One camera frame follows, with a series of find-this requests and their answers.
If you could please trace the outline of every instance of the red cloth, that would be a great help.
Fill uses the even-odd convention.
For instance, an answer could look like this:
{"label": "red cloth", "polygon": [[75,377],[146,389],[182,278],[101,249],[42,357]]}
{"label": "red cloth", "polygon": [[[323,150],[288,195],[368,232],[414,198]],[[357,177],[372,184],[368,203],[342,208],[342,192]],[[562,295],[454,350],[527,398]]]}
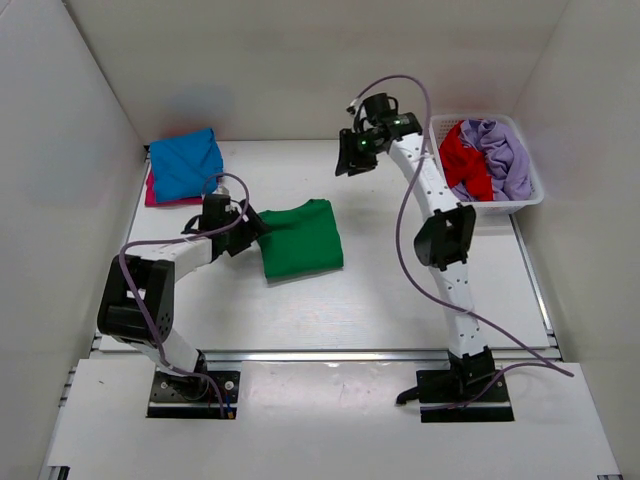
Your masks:
{"label": "red cloth", "polygon": [[156,202],[156,192],[153,191],[153,172],[149,169],[149,176],[147,177],[147,192],[144,196],[145,207],[175,207],[180,205],[202,205],[202,197],[191,197],[176,200],[174,202],[158,203]]}
{"label": "red cloth", "polygon": [[487,174],[484,154],[473,147],[465,147],[460,141],[460,125],[458,122],[440,145],[440,160],[444,176],[449,188],[460,182],[469,194],[480,202],[493,200],[491,177]]}

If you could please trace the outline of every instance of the white tabletop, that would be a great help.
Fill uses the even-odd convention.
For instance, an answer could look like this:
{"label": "white tabletop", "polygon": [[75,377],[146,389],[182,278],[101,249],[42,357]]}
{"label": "white tabletop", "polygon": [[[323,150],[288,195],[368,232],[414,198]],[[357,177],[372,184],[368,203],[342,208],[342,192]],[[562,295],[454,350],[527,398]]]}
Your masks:
{"label": "white tabletop", "polygon": [[[268,284],[260,249],[227,255],[176,285],[176,328],[204,350],[446,349],[442,307],[423,298],[398,265],[393,230],[407,182],[386,156],[370,173],[334,176],[335,141],[222,142],[225,170],[243,178],[257,211],[284,210],[310,198],[331,201],[344,250],[342,270]],[[234,198],[242,191],[225,181]],[[144,192],[131,240],[172,238],[201,207],[146,208]],[[407,209],[403,245],[424,287],[435,283],[413,253],[422,226]],[[131,250],[141,253],[144,247]],[[479,218],[469,259],[476,311],[533,347],[547,347],[543,320],[508,217]],[[493,348],[513,344],[482,327]],[[102,351],[129,347],[103,338]]]}
{"label": "white tabletop", "polygon": [[245,362],[234,421],[147,419],[154,365],[83,360],[49,465],[68,480],[567,479],[618,469],[580,367],[507,374],[515,421],[421,424],[416,365]]}

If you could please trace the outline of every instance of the white plastic basket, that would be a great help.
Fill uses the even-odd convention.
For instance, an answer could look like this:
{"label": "white plastic basket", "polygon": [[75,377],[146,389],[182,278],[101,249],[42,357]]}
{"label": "white plastic basket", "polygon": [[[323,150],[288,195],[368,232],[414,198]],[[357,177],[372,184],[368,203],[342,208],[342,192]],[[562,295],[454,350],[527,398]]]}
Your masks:
{"label": "white plastic basket", "polygon": [[507,115],[499,115],[494,113],[467,113],[434,115],[433,117],[431,117],[431,124],[429,125],[429,135],[431,139],[432,151],[436,159],[436,165],[438,166],[440,173],[444,176],[442,161],[440,160],[440,152],[438,151],[438,149],[440,148],[440,144],[444,140],[444,137],[447,136],[447,133],[449,133],[449,130],[451,130],[456,123],[458,123],[460,120],[467,120],[469,118],[485,118],[488,120],[496,120],[507,125],[513,130],[513,132],[516,134],[516,137],[518,137],[518,140],[520,140],[520,143],[522,143],[522,146],[529,154],[529,159],[531,160],[529,163],[529,177],[531,178],[531,197],[529,198],[529,200],[514,200],[507,202],[463,202],[463,205],[473,205],[478,215],[509,215],[511,213],[517,212],[522,207],[526,207],[527,205],[536,205],[540,203],[544,198],[544,190],[542,188],[542,185],[540,184],[540,177],[538,177],[538,172],[536,171],[535,165],[533,163],[533,158],[531,158],[531,153],[529,153],[529,149],[527,148],[527,144],[525,143],[524,138],[522,138],[520,130],[516,126],[515,122]]}

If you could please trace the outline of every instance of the cable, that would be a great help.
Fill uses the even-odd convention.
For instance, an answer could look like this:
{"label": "cable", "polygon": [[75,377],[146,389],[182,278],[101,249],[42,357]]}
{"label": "cable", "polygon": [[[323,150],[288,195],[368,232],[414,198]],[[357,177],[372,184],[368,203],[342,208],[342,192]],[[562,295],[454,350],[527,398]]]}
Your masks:
{"label": "cable", "polygon": [[[362,95],[364,95],[366,92],[368,92],[371,88],[373,88],[374,86],[378,85],[379,83],[382,83],[384,81],[387,80],[391,80],[391,79],[396,79],[396,78],[402,78],[402,79],[406,79],[406,80],[410,80],[412,82],[414,82],[422,91],[422,94],[424,95],[424,99],[425,99],[425,103],[426,103],[426,107],[427,107],[427,113],[426,113],[426,117],[425,117],[425,123],[424,123],[424,129],[425,131],[428,131],[427,129],[429,128],[429,124],[431,122],[431,99],[429,98],[429,93],[427,92],[427,89],[425,88],[424,84],[418,80],[417,78],[411,76],[411,75],[404,75],[404,74],[397,74],[397,75],[387,75],[386,77],[382,77],[378,80],[376,80],[375,82],[369,84],[367,87],[365,87],[356,97],[356,101],[359,101],[360,98],[362,97]],[[514,342],[515,344],[517,344],[518,346],[520,346],[521,348],[523,348],[524,350],[526,350],[529,354],[533,355],[536,359],[540,360],[542,362],[542,364],[540,363],[533,363],[533,362],[523,362],[523,363],[518,363],[515,365],[510,365],[506,368],[503,368],[502,370],[500,370],[499,372],[497,372],[493,379],[485,386],[485,388],[478,394],[476,395],[474,398],[472,398],[471,400],[467,400],[465,402],[459,402],[459,403],[452,403],[449,405],[441,405],[438,407],[433,407],[432,410],[442,410],[442,409],[448,409],[448,408],[458,408],[460,406],[467,406],[470,403],[476,401],[477,399],[479,399],[482,395],[484,395],[489,388],[491,388],[491,386],[493,386],[493,384],[495,382],[498,381],[499,378],[501,378],[506,372],[513,370],[514,368],[518,368],[518,367],[524,367],[524,366],[535,366],[535,367],[544,367],[544,368],[549,368],[551,370],[555,370],[558,373],[561,373],[563,375],[566,375],[567,377],[574,377],[574,374],[568,370],[565,370],[564,368],[558,367],[557,365],[555,365],[553,362],[550,362],[549,360],[547,360],[546,358],[544,358],[542,355],[540,355],[538,352],[536,352],[535,350],[533,350],[531,347],[527,346],[524,342],[522,342],[521,340],[519,340],[518,338],[516,338],[514,335],[512,335],[511,333],[509,333],[507,330],[505,330],[504,328],[500,327],[499,325],[493,323],[492,321],[482,317],[481,315],[473,312],[473,311],[468,311],[465,308],[459,307],[457,305],[454,305],[452,303],[448,303],[445,300],[442,300],[441,298],[436,297],[435,295],[432,295],[431,293],[427,292],[424,288],[422,288],[422,286],[420,286],[420,284],[415,280],[415,278],[413,278],[413,276],[411,275],[411,272],[409,272],[409,269],[407,268],[407,265],[404,261],[404,256],[402,254],[402,248],[400,246],[400,230],[401,230],[401,225],[402,225],[402,218],[404,216],[404,211],[407,207],[407,203],[409,201],[409,197],[411,196],[411,192],[413,191],[416,183],[418,182],[418,178],[420,177],[420,171],[422,170],[422,166],[424,165],[425,162],[425,158],[426,158],[426,152],[427,152],[427,138],[428,135],[425,133],[422,136],[422,145],[420,147],[420,158],[418,161],[418,165],[416,166],[416,171],[413,174],[413,177],[411,177],[411,180],[409,181],[409,186],[407,187],[407,190],[404,194],[404,197],[402,198],[402,203],[400,204],[400,210],[398,211],[398,217],[396,219],[396,227],[395,227],[395,246],[396,246],[396,254],[398,257],[398,261],[400,262],[400,267],[402,268],[402,272],[404,273],[405,277],[407,277],[407,280],[409,280],[409,282],[411,283],[411,285],[413,285],[416,290],[418,290],[422,295],[424,295],[425,297],[427,297],[429,300],[431,300],[432,302],[437,303],[438,305],[441,305],[445,308],[449,308],[451,310],[455,310],[456,312],[460,312],[460,313],[466,313],[467,315],[469,315],[472,318],[475,318],[476,320],[478,320],[479,322],[482,322],[488,326],[490,326],[491,328],[497,330],[498,332],[500,332],[501,334],[503,334],[505,337],[507,337],[509,340],[511,340],[512,342]]]}
{"label": "cable", "polygon": [[165,351],[164,351],[164,347],[162,346],[162,340],[160,337],[160,332],[158,331],[158,328],[156,327],[155,322],[153,321],[153,318],[151,318],[151,314],[149,313],[149,310],[147,309],[147,306],[144,303],[144,300],[142,299],[142,297],[140,296],[140,293],[138,292],[138,288],[136,287],[136,284],[133,280],[133,277],[131,276],[131,272],[129,272],[129,267],[127,266],[127,261],[126,261],[126,253],[127,250],[129,250],[132,247],[138,247],[141,245],[175,245],[178,243],[185,243],[185,242],[190,242],[193,240],[198,240],[200,238],[210,238],[213,237],[215,235],[220,235],[222,233],[228,232],[229,230],[231,230],[232,228],[234,228],[236,225],[238,225],[240,222],[242,222],[245,214],[247,213],[247,210],[249,209],[249,188],[247,187],[246,183],[244,183],[244,181],[242,181],[242,179],[236,175],[233,175],[232,173],[216,173],[214,175],[211,175],[209,178],[207,178],[204,182],[204,186],[203,186],[203,191],[206,191],[206,186],[209,183],[209,181],[211,181],[214,178],[219,178],[219,177],[231,177],[234,180],[236,180],[240,186],[242,187],[242,189],[244,190],[244,196],[245,196],[245,204],[244,204],[244,208],[242,209],[241,214],[238,216],[238,218],[236,218],[233,222],[231,222],[229,225],[225,225],[224,227],[220,227],[217,228],[215,230],[211,230],[208,232],[202,232],[202,233],[198,233],[197,235],[192,235],[190,237],[181,237],[181,238],[173,238],[173,239],[169,239],[169,240],[137,240],[134,242],[129,242],[125,245],[122,246],[122,248],[120,249],[120,253],[118,254],[118,263],[120,265],[120,269],[122,270],[122,275],[124,276],[125,281],[127,282],[127,285],[129,286],[129,290],[131,290],[131,293],[133,294],[133,298],[136,301],[136,304],[138,305],[138,308],[140,309],[140,312],[142,313],[142,316],[144,317],[145,322],[147,323],[147,327],[149,328],[149,332],[151,332],[151,337],[153,338],[153,341],[156,344],[156,347],[158,349],[158,354],[160,355],[160,363],[168,368],[169,370],[179,374],[179,375],[184,375],[185,377],[193,377],[193,378],[199,378],[201,380],[204,380],[205,382],[209,383],[211,385],[211,387],[213,388],[213,391],[216,392],[216,397],[218,400],[218,405],[220,406],[220,415],[222,417],[224,417],[224,402],[222,401],[222,394],[220,393],[220,389],[218,388],[218,386],[216,385],[216,383],[213,381],[213,379],[211,377],[209,377],[208,375],[205,375],[203,373],[197,373],[197,372],[188,372],[187,370],[183,370],[181,368],[175,367],[173,365],[171,365],[168,361],[167,358],[165,356]]}
{"label": "cable", "polygon": [[197,402],[198,400],[202,400],[207,392],[209,392],[209,396],[211,396],[211,387],[209,385],[205,385],[204,392],[202,392],[200,396],[196,398],[187,397],[186,395],[182,395],[182,398],[184,398],[187,402]]}

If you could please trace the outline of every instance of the folded green cloth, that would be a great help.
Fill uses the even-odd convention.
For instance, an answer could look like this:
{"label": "folded green cloth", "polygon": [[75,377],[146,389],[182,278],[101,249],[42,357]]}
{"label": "folded green cloth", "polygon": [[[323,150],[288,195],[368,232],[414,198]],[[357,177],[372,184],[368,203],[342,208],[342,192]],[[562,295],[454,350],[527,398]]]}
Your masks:
{"label": "folded green cloth", "polygon": [[260,213],[272,232],[258,238],[268,279],[342,268],[340,235],[331,203],[309,200],[293,210]]}

